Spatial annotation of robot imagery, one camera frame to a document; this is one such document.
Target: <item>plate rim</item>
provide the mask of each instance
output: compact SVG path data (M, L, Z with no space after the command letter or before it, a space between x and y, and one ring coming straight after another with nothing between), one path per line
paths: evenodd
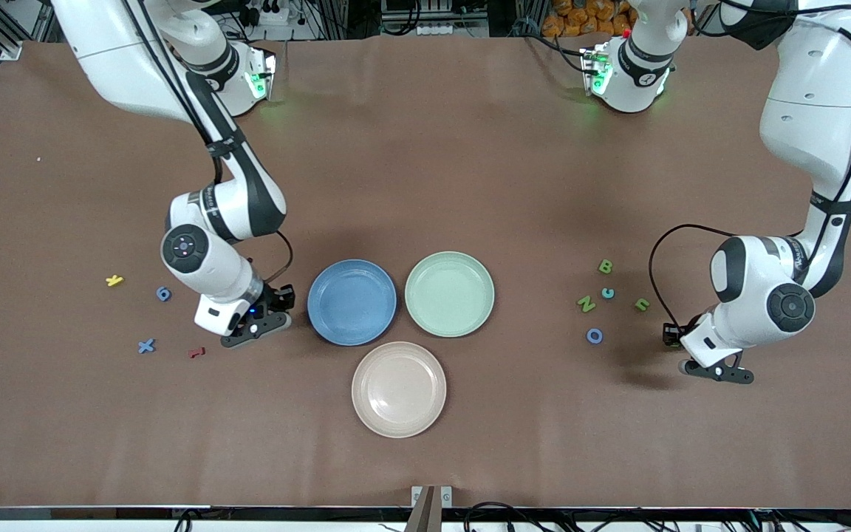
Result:
M437 401L438 404L439 404L439 408L436 411L435 417L433 417L431 420L429 420L428 423L425 423L425 425L423 425L422 428L419 428L419 430L412 432L411 434L402 434L402 435L383 434L382 431L379 431L375 427L372 427L372 425L369 424L369 421L366 420L364 415L360 413L360 408L358 406L359 381L361 380L360 371L365 367L369 367L368 360L371 359L372 356L375 356L376 354L378 354L377 351L381 352L381 351L387 350L389 347L397 347L397 346L410 346L410 347L413 348L413 350L418 351L420 354L425 355L426 360L432 361L432 363L435 363L435 367L438 368L438 370L439 370L438 372L436 372L436 375L438 375L437 381L439 381L440 388L442 388L442 397ZM425 431L428 431L429 427L432 427L432 425L434 425L435 422L437 420L439 420L439 416L442 415L442 411L445 410L445 402L447 401L447 398L448 398L448 383L447 383L447 380L445 378L445 368L442 367L442 363L439 362L439 359L437 359L435 357L435 355L432 354L431 351L429 351L425 347L420 346L419 344L412 343L412 341L388 341L388 343L381 344L380 346L372 348L359 361L359 364L357 364L357 369L354 370L354 377L352 378L352 381L351 381L351 384L350 384L350 398L351 398L352 404L354 404L354 412L355 412L355 414L357 414L357 417L359 418L361 423L363 423L364 426L366 428L368 428L369 430L375 432L375 434L379 434L379 435L381 435L381 437L387 437L387 438L392 438L392 439L404 439L404 438L408 438L408 437L415 437L415 435L419 435L419 434L422 434Z
M378 333L376 333L374 337L369 338L369 340L359 341L359 343L352 343L352 341L350 341L350 343L344 343L343 341L335 341L335 340L327 337L327 334L324 334L323 332L320 331L320 329L317 327L317 324L314 323L314 319L311 317L310 302L311 302L312 296L314 296L315 293L316 293L315 287L317 287L318 280L322 276L324 276L324 274L327 273L328 270L331 270L335 266L339 266L339 265L341 265L345 262L358 262L358 263L361 263L361 264L365 264L365 265L374 267L376 270L379 270L379 273L382 273L382 275L385 276L386 279L389 280L389 286L392 288L392 309L391 309L391 311L389 311L389 319L386 321L385 326L383 326L383 329L379 330ZM389 272L387 272L387 270L385 270L379 264L372 262L372 260L367 260L367 259L342 259L342 260L338 260L337 262L334 262L333 264L327 266L327 268L324 268L323 270L321 270L321 272L318 273L318 275L316 277L314 277L313 282L311 282L310 289L307 291L307 320L310 321L311 328L314 329L314 331L316 331L318 334L320 334L320 336L322 338L324 338L324 340L330 341L330 343L334 344L335 346L357 347L357 346L363 346L364 344L371 343L371 341L375 341L377 338L381 337L383 335L383 333L386 332L387 329L389 329L389 325L396 318L396 310L398 310L398 309L399 309L399 294L397 293L397 290L396 290L396 283L393 282L392 277L389 275ZM330 329L330 327L327 327L325 330L327 332L329 332L331 329Z
M454 333L454 334L437 332L435 329L432 329L432 327L427 327L425 324L423 324L421 321L419 321L419 319L416 317L416 314L413 313L412 309L409 307L409 301L412 300L412 298L409 297L409 289L411 289L411 283L412 283L413 276L416 273L416 269L419 268L419 266L421 266L422 263L426 262L426 260L433 259L433 257L439 256L439 255L464 256L464 257L466 257L466 259L470 259L471 262L477 263L477 265L482 267L482 270L479 272L479 274L485 276L486 279L489 282L489 285L491 286L491 302L490 302L490 305L488 306L487 312L484 314L482 319L477 321L475 326L471 327L468 330L465 330L464 332L457 332L457 333ZM412 270L409 271L409 275L406 277L406 286L404 287L404 290L403 290L403 297L404 297L405 303L406 303L406 312L409 313L409 317L412 317L412 321L415 322L415 324L417 326L419 326L420 329L425 330L426 333L432 334L433 336L438 336L440 338L460 338L460 337L463 337L463 336L467 336L468 334L474 333L476 330L482 329L483 324L485 324L487 322L488 318L490 318L490 316L491 316L492 311L494 310L494 299L496 299L496 291L494 290L494 279L491 276L491 272L489 272L489 270L484 265L484 263L482 263L480 260L476 259L475 256L468 255L468 253L455 251L455 250L445 250L445 251L437 251L435 253L432 253L431 255L425 256L422 259L420 259L419 262L416 262L416 265L412 267Z

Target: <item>power strip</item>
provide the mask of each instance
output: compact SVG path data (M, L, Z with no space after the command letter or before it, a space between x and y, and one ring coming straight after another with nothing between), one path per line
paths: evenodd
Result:
M416 26L416 35L451 35L455 28L450 23L428 23Z
M282 7L277 13L262 11L258 17L258 26L287 26L287 19L290 18L291 10L289 7Z

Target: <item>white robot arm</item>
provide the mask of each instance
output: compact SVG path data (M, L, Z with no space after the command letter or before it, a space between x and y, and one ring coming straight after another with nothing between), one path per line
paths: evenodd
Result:
M104 100L140 115L193 124L216 161L216 181L170 203L161 255L170 272L200 294L196 323L234 347L287 329L294 294L290 287L267 286L232 247L277 232L287 206L229 109L243 112L264 98L273 58L229 44L215 21L198 10L213 3L53 2L78 63ZM247 66L239 63L241 57ZM232 180L219 181L222 164Z
M584 59L584 68L598 71L585 75L587 88L624 112L644 110L664 90L688 6L686 0L631 3L639 12L631 36ZM683 372L750 383L753 374L739 366L742 351L800 333L813 320L814 299L842 273L851 225L851 4L725 0L712 19L705 33L715 27L756 50L776 44L780 67L760 137L771 154L813 178L802 232L725 240L710 266L719 304L686 327L666 324L666 343L680 343L692 356Z

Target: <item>brown table surface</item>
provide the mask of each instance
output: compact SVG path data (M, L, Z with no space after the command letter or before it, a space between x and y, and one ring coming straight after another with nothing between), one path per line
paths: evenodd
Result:
M776 52L689 39L639 115L523 40L297 43L279 63L279 101L239 123L290 206L296 324L239 350L193 324L196 294L159 259L170 199L211 178L192 128L107 104L65 45L0 67L0 505L399 505L446 484L460 505L851 506L851 240L810 329L749 351L751 386L680 375L649 289L677 223L803 225L810 180L757 135ZM716 302L720 240L686 231L656 257L682 320ZM271 236L239 248L265 273L286 259ZM372 260L402 294L442 250L493 275L479 331L435 338L405 307L371 346L311 329L326 266ZM615 299L581 314L604 286ZM352 408L355 367L386 341L445 367L418 437L378 437Z

